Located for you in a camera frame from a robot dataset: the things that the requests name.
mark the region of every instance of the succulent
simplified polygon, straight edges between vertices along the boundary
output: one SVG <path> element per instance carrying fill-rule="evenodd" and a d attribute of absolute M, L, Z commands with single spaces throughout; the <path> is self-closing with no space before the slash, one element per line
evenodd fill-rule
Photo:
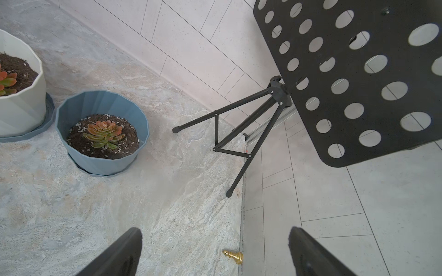
<path fill-rule="evenodd" d="M 5 88 L 13 86 L 17 83 L 17 73 L 8 74 L 6 71 L 1 71 L 0 65 L 0 96 L 9 96 L 11 94 L 17 93 L 16 89 Z"/>
<path fill-rule="evenodd" d="M 124 134 L 121 134 L 122 126 L 117 126 L 111 121 L 97 121 L 95 124 L 88 124 L 89 133 L 83 133 L 83 137 L 95 142 L 92 147 L 99 148 L 106 146 L 110 149 L 116 149 L 117 146 L 113 143 L 123 139 Z"/>

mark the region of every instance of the blue plant pot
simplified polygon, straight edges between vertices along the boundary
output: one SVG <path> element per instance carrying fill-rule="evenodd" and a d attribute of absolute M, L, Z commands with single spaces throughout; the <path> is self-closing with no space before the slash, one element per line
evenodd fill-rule
<path fill-rule="evenodd" d="M 110 114 L 125 118 L 137 131 L 140 146 L 133 154 L 120 159 L 89 157 L 69 146 L 66 142 L 69 129 L 93 114 Z M 102 176 L 115 175 L 129 166 L 146 145 L 149 123 L 143 111 L 132 101 L 109 91 L 86 91 L 65 99 L 57 108 L 55 126 L 69 155 L 84 171 Z"/>

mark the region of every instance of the gray tile floor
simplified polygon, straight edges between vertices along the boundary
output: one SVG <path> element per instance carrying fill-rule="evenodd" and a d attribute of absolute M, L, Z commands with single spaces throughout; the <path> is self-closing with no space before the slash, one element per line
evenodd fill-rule
<path fill-rule="evenodd" d="M 359 276 L 440 275 L 440 141 L 332 168 L 297 114 L 269 138 L 245 175 L 242 275 L 295 275 L 292 226 Z"/>

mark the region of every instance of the perforated black desk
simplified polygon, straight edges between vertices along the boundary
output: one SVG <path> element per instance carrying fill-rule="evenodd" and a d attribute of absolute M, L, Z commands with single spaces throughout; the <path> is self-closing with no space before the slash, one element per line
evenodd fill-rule
<path fill-rule="evenodd" d="M 332 4 L 323 0 L 257 0 L 254 7 L 258 26 L 321 160 L 333 167 L 343 167 L 441 139 L 442 1 L 339 0 L 329 8 Z M 345 25 L 342 23 L 344 17 L 352 15 L 353 19 L 348 25 L 337 28 L 335 23 L 341 14 L 339 27 Z M 308 19 L 312 21 L 310 29 Z M 413 33 L 410 41 L 413 44 L 425 42 L 419 33 L 427 30 L 430 30 L 427 37 L 432 38 L 435 33 L 436 37 L 424 45 L 411 45 L 408 41 L 412 31 L 430 23 L 433 25 Z M 308 29 L 304 34 L 300 34 L 301 25 L 301 32 Z M 350 42 L 353 44 L 355 39 L 361 39 L 362 34 L 357 34 L 362 31 L 369 36 L 367 44 L 351 49 Z M 323 44 L 319 50 L 311 52 L 309 45 L 317 37 L 323 39 Z M 288 48 L 287 52 L 281 54 L 280 47 L 282 52 Z M 365 63 L 376 55 L 385 56 L 388 62 L 381 71 L 373 73 L 377 69 L 368 68 L 371 72 L 367 73 Z M 334 67 L 322 72 L 320 64 L 331 57 L 335 59 Z M 299 65 L 289 71 L 287 65 L 293 58 L 298 59 Z M 297 84 L 304 78 L 308 78 L 308 86 L 303 90 L 297 89 Z M 348 80 L 347 90 L 341 94 L 333 93 L 332 84 L 342 78 Z M 398 81 L 408 87 L 406 94 L 399 93 L 394 97 L 392 93 L 392 98 L 383 96 L 382 89 Z M 305 104 L 314 97 L 319 99 L 319 106 L 308 110 Z M 355 119 L 349 119 L 344 114 L 352 103 L 363 106 L 362 115 Z M 401 119 L 410 113 L 426 128 L 405 130 Z M 331 123 L 326 133 L 320 133 L 316 128 L 322 119 Z M 367 130 L 380 134 L 377 145 L 367 147 L 359 142 L 359 136 Z M 339 147 L 341 150 L 344 148 L 342 157 L 329 155 L 328 149 L 333 144 L 342 145 Z"/>

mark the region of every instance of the tiled wall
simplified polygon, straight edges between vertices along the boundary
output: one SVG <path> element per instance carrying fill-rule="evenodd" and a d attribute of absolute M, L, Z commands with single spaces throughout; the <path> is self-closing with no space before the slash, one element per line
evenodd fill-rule
<path fill-rule="evenodd" d="M 209 110 L 260 91 L 279 75 L 253 17 L 255 0 L 50 1 Z M 236 126 L 265 100 L 221 117 Z"/>

